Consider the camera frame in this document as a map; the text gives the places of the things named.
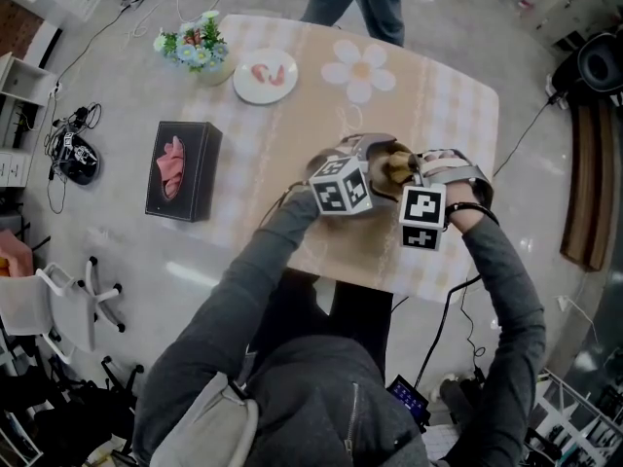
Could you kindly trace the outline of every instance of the white plate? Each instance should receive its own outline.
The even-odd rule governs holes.
[[[247,102],[270,104],[291,92],[298,79],[299,68],[290,54],[260,49],[242,58],[234,73],[234,88]]]

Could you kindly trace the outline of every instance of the white floor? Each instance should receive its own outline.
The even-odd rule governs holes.
[[[105,354],[122,366],[141,363],[149,368],[205,300],[231,258],[227,251],[215,250],[176,224],[144,215],[156,126],[160,120],[178,118],[181,93],[188,81],[182,71],[162,68],[161,58],[152,51],[160,27],[179,25],[174,0],[168,0],[145,22],[145,36],[128,39],[125,34],[159,1],[147,0],[135,12],[124,13],[63,78],[56,117],[67,116],[92,101],[103,106],[101,123],[88,134],[104,160],[99,179],[89,188],[69,184],[64,210],[54,215],[47,197],[50,162],[39,140],[25,191],[25,213],[33,223],[31,242],[52,236],[45,249],[48,261],[78,275],[84,261],[94,254],[105,283],[119,281],[124,286],[117,309],[128,331],[119,335],[98,325],[97,353],[76,358],[76,367],[87,377],[101,377],[98,361]],[[180,0],[180,11],[184,18],[191,18],[213,1]],[[306,3],[221,0],[218,8],[222,13],[299,18]],[[403,7],[408,49],[444,62],[497,91],[500,164],[544,104],[544,78],[555,68],[556,60],[521,30],[508,7],[498,0],[404,0]],[[105,0],[90,22],[63,33],[48,68],[62,71],[117,12],[117,1]],[[354,7],[340,26],[365,33]],[[550,348],[567,316],[560,313],[554,297],[573,297],[582,277],[558,252],[567,214],[570,151],[569,113],[550,108],[495,179],[494,211],[524,259],[545,306]],[[61,197],[57,183],[50,188],[55,206]],[[474,342],[487,348],[479,365],[487,367],[498,336],[489,297],[482,287],[474,286],[465,306],[475,322]],[[390,334],[387,380],[397,373],[415,379],[442,308],[440,303],[417,300],[398,308]],[[472,368],[471,347],[465,340],[469,330],[469,321],[458,304],[452,305],[444,335],[424,375],[423,389],[447,372]]]

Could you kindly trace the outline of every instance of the pink tissue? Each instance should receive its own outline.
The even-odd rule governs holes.
[[[184,173],[184,146],[179,138],[174,136],[172,144],[165,144],[165,155],[157,158],[156,164],[165,185],[165,196],[174,198],[179,191]]]

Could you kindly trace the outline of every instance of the gray hoodie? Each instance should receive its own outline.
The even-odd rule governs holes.
[[[222,372],[238,375],[269,295],[318,210],[293,196],[259,229],[197,314],[154,365],[139,398],[133,448],[141,466]],[[463,236],[502,328],[480,410],[445,458],[452,466],[517,465],[545,347],[543,308],[526,271],[489,218]],[[247,466],[428,466],[407,409],[384,389],[356,341],[313,336],[279,347],[248,383],[260,418]]]

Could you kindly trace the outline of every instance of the gray sleeve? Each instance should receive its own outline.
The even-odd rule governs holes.
[[[485,217],[463,236],[491,294],[499,344],[474,418],[446,460],[452,466],[516,466],[545,350],[543,306],[502,230]]]
[[[318,209],[311,191],[292,196],[255,232],[190,324],[154,364],[138,400],[132,446],[141,466],[222,372],[236,377],[269,295]]]

